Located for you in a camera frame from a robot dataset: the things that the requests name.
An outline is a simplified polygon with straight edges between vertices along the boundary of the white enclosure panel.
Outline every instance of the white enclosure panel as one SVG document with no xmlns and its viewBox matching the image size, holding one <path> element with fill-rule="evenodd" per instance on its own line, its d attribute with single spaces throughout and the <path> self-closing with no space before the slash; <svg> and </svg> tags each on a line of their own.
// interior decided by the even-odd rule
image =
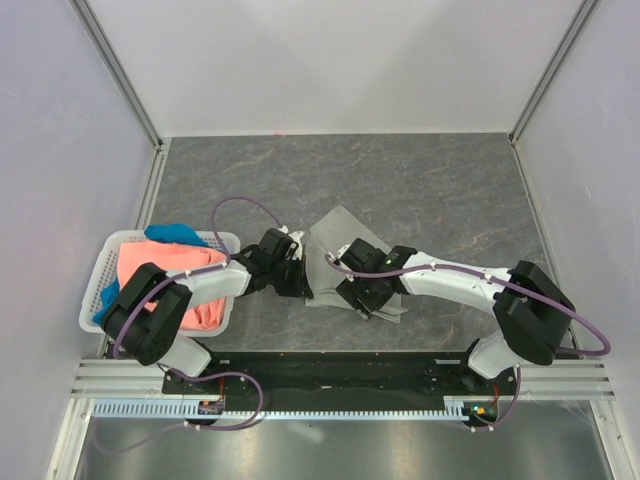
<svg viewBox="0 0 640 480">
<path fill-rule="evenodd" d="M 0 2 L 0 146 L 0 478 L 35 480 L 97 350 L 78 327 L 93 262 L 153 159 L 66 0 Z"/>
<path fill-rule="evenodd" d="M 90 0 L 165 136 L 508 131 L 579 0 Z"/>
<path fill-rule="evenodd" d="M 521 142 L 563 287 L 611 339 L 640 451 L 640 3 L 600 2 Z"/>
</svg>

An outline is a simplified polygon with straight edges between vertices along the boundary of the purple cable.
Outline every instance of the purple cable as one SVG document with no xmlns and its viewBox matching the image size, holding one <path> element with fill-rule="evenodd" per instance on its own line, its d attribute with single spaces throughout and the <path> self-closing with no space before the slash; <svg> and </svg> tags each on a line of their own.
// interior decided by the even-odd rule
<svg viewBox="0 0 640 480">
<path fill-rule="evenodd" d="M 398 275 L 403 275 L 405 273 L 418 272 L 420 270 L 435 270 L 438 268 L 442 270 L 453 270 L 456 272 L 471 275 L 472 277 L 476 277 L 479 279 L 484 279 L 486 275 L 484 272 L 480 272 L 472 268 L 463 267 L 461 265 L 450 265 L 450 264 L 416 265 L 415 267 L 401 268 L 399 270 L 394 270 L 392 272 L 384 272 L 384 273 L 354 272 L 352 270 L 348 270 L 346 268 L 342 268 L 334 264 L 332 260 L 332 256 L 328 253 L 325 254 L 324 258 L 326 262 L 334 270 L 337 270 L 338 272 L 344 275 L 351 275 L 353 277 L 362 277 L 362 278 L 389 278 L 389 277 L 396 277 Z M 584 318 L 579 313 L 576 313 L 573 310 L 570 310 L 569 308 L 565 307 L 561 303 L 556 302 L 555 300 L 551 300 L 550 298 L 547 298 L 544 295 L 540 295 L 539 293 L 536 293 L 533 290 L 529 290 L 528 288 L 521 287 L 520 285 L 516 285 L 515 283 L 511 283 L 494 276 L 491 276 L 490 278 L 491 278 L 490 281 L 495 282 L 498 285 L 502 285 L 505 288 L 521 293 L 523 295 L 526 295 L 527 297 L 533 298 L 534 300 L 538 300 L 539 302 L 545 303 L 550 307 L 555 308 L 559 312 L 577 321 L 579 324 L 581 324 L 583 327 L 589 330 L 598 340 L 600 340 L 600 342 L 602 342 L 602 349 L 600 350 L 581 350 L 581 349 L 560 347 L 558 348 L 558 351 L 563 353 L 571 353 L 576 355 L 589 355 L 589 356 L 604 356 L 611 352 L 611 343 L 609 342 L 607 337 L 605 337 L 600 330 L 598 330 L 591 322 L 589 322 L 586 318 Z"/>
<path fill-rule="evenodd" d="M 254 205 L 264 210 L 273 219 L 273 221 L 276 222 L 276 225 L 278 225 L 278 227 L 283 227 L 282 222 L 280 221 L 280 219 L 278 219 L 275 213 L 273 213 L 265 204 L 263 204 L 259 200 L 256 200 L 255 198 L 246 197 L 244 195 L 237 195 L 234 197 L 228 197 L 223 200 L 220 200 L 218 203 L 216 203 L 215 207 L 213 207 L 213 210 L 211 211 L 211 227 L 213 230 L 213 235 L 216 237 L 216 240 L 218 241 L 218 245 L 222 247 L 223 253 L 227 256 L 227 263 L 231 260 L 231 256 L 229 255 L 229 252 L 224 246 L 224 243 L 222 243 L 222 239 L 220 238 L 220 234 L 218 233 L 218 226 L 216 224 L 216 214 L 218 213 L 218 209 L 222 205 L 232 200 L 243 200 L 245 202 L 253 203 Z"/>
<path fill-rule="evenodd" d="M 253 425 L 253 422 L 256 418 L 258 418 L 258 415 L 260 415 L 260 413 L 262 413 L 262 407 L 264 405 L 264 392 L 262 391 L 262 387 L 260 386 L 260 384 L 258 383 L 258 381 L 253 378 L 251 375 L 248 375 L 246 373 L 243 372 L 223 372 L 223 373 L 216 373 L 215 375 L 209 375 L 207 377 L 190 377 L 184 373 L 182 373 L 179 370 L 171 370 L 173 373 L 175 373 L 176 375 L 178 375 L 181 378 L 184 378 L 185 380 L 188 380 L 190 382 L 206 382 L 209 380 L 216 380 L 218 378 L 223 378 L 223 377 L 239 377 L 239 378 L 244 378 L 246 380 L 249 380 L 251 383 L 253 383 L 253 385 L 256 387 L 256 390 L 258 391 L 258 407 L 256 408 L 256 410 L 253 412 L 253 414 L 251 414 L 251 416 L 249 418 L 247 418 L 246 420 L 243 420 L 240 423 L 237 423 L 235 425 L 209 425 L 209 426 L 205 426 L 205 425 L 200 425 L 200 429 L 201 430 L 212 430 L 212 431 L 232 431 L 232 430 L 241 430 L 243 428 L 246 427 L 250 427 Z M 172 432 L 173 430 L 177 430 L 178 428 L 182 428 L 184 427 L 184 423 L 174 423 L 172 425 L 167 425 L 164 428 L 161 428 L 160 430 L 158 430 L 157 432 L 154 432 L 153 434 L 149 435 L 146 438 L 143 438 L 142 440 L 134 443 L 133 445 L 129 445 L 128 447 L 125 448 L 119 448 L 116 450 L 110 450 L 106 447 L 104 447 L 103 445 L 101 445 L 98 442 L 98 439 L 96 438 L 96 427 L 93 427 L 93 430 L 91 432 L 91 443 L 93 444 L 93 446 L 96 448 L 96 450 L 98 450 L 100 453 L 102 453 L 103 455 L 121 455 L 123 453 L 127 453 L 130 452 L 131 450 L 134 450 L 142 445 L 144 445 L 147 442 L 150 442 L 151 440 L 159 437 L 160 435 L 164 435 L 165 433 L 169 433 Z"/>
<path fill-rule="evenodd" d="M 262 412 L 262 406 L 264 405 L 264 392 L 262 391 L 262 387 L 260 386 L 258 381 L 255 378 L 253 378 L 251 375 L 248 375 L 243 372 L 224 372 L 224 373 L 216 373 L 214 375 L 208 375 L 206 377 L 190 377 L 189 375 L 186 375 L 179 370 L 171 369 L 171 371 L 176 375 L 178 375 L 179 377 L 184 378 L 185 380 L 188 380 L 190 382 L 206 382 L 209 380 L 215 380 L 217 378 L 223 378 L 223 377 L 240 377 L 240 378 L 249 380 L 251 383 L 253 383 L 253 386 L 256 387 L 256 390 L 258 391 L 258 407 L 249 418 L 235 425 L 227 425 L 227 426 L 202 425 L 200 427 L 201 429 L 213 430 L 213 431 L 242 430 L 243 428 L 251 426 L 253 424 L 253 421 L 256 418 L 258 418 L 258 415 L 260 415 L 260 413 Z"/>
</svg>

